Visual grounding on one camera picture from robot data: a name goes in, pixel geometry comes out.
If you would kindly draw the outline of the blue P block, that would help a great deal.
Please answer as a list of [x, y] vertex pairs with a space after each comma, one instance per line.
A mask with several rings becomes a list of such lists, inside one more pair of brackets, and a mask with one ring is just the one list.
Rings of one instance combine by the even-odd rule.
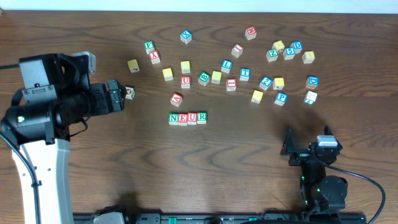
[[278, 92], [274, 103], [276, 105], [283, 106], [286, 103], [286, 101], [287, 101], [287, 95], [285, 93]]

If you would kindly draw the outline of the picture face wooden block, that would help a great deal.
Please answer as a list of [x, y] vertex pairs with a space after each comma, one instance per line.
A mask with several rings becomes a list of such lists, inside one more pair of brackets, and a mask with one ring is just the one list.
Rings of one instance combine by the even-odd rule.
[[126, 99], [133, 100], [135, 97], [136, 91], [133, 87], [126, 87]]

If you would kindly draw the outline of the red i block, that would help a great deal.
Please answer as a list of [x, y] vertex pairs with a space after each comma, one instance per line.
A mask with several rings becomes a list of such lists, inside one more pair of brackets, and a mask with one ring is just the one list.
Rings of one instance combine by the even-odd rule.
[[226, 80], [226, 90], [227, 91], [235, 91], [237, 87], [237, 81], [235, 78], [228, 78]]
[[239, 58], [241, 56], [241, 54], [243, 53], [244, 47], [240, 44], [236, 44], [232, 49], [231, 49], [231, 54], [236, 57]]

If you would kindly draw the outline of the green R block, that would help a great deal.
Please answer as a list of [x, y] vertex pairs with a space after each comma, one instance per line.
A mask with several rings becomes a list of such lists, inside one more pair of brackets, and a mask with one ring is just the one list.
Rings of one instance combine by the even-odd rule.
[[207, 123], [207, 113], [206, 112], [198, 112], [197, 113], [197, 124], [206, 124]]

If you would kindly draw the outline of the red u block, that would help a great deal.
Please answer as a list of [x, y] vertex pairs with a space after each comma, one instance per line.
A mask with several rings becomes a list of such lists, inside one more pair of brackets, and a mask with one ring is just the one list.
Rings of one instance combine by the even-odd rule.
[[191, 76], [181, 76], [180, 84], [182, 89], [189, 89], [191, 87]]
[[188, 125], [197, 125], [197, 113], [188, 113], [187, 114], [187, 123]]

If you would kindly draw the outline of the red E block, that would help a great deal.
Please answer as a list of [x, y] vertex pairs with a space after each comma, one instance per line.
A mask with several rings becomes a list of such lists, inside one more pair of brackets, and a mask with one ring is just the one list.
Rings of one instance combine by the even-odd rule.
[[180, 113], [178, 114], [178, 125], [179, 126], [187, 126], [188, 125], [188, 114]]

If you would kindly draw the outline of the green N block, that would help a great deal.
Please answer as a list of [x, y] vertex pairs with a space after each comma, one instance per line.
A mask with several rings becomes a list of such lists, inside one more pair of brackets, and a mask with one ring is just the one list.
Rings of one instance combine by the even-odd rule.
[[178, 125], [178, 113], [169, 114], [169, 125]]

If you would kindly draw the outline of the blue 5 block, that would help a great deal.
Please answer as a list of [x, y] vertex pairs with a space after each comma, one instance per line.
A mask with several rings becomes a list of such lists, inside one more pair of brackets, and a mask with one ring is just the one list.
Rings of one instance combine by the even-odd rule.
[[286, 47], [283, 51], [284, 60], [292, 60], [295, 57], [295, 50], [292, 47]]

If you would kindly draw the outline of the blue T block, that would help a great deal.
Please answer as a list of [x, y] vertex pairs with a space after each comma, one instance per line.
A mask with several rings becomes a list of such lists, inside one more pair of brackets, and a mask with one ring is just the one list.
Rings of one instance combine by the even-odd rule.
[[251, 70], [248, 68], [242, 68], [240, 70], [240, 80], [241, 81], [248, 81], [251, 76]]

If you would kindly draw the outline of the green F block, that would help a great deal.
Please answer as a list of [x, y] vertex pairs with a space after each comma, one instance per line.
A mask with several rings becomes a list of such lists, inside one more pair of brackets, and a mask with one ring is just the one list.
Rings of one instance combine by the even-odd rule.
[[151, 40], [144, 42], [144, 48], [145, 48], [146, 54], [150, 54], [151, 52], [154, 52], [155, 51], [154, 42]]

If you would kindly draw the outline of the red Y block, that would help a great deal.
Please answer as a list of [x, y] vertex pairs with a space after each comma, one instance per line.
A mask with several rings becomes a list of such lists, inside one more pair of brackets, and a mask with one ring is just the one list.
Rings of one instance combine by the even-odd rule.
[[152, 64], [160, 63], [160, 55], [159, 55], [159, 52], [157, 50], [155, 50], [153, 52], [150, 52], [149, 53], [149, 57], [150, 57], [150, 60], [151, 60]]

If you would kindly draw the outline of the yellow block centre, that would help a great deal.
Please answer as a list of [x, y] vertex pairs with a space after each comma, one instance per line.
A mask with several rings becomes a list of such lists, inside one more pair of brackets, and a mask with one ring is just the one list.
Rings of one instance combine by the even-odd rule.
[[211, 82], [215, 84], [220, 84], [222, 77], [222, 73], [219, 71], [213, 71], [212, 76], [211, 76]]

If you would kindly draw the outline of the red M block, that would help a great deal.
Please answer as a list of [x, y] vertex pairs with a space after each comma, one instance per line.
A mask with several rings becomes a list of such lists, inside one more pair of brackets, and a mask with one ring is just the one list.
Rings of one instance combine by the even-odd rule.
[[245, 29], [245, 37], [247, 40], [255, 39], [257, 36], [257, 30], [254, 26]]

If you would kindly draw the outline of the yellow block upper middle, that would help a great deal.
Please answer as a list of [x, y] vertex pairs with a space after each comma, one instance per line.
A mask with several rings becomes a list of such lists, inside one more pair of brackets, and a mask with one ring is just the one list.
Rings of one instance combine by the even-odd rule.
[[190, 61], [186, 60], [186, 61], [181, 61], [180, 62], [181, 65], [181, 71], [182, 73], [190, 73], [191, 69], [190, 69]]

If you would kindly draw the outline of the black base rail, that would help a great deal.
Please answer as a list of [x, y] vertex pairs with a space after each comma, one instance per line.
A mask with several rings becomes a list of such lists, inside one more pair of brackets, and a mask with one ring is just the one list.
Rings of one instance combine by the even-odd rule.
[[261, 213], [163, 213], [157, 210], [130, 212], [125, 208], [106, 207], [98, 213], [75, 213], [75, 223], [131, 223], [131, 224], [209, 224], [209, 223], [352, 223], [366, 224], [366, 216], [359, 213], [303, 213], [268, 208]]

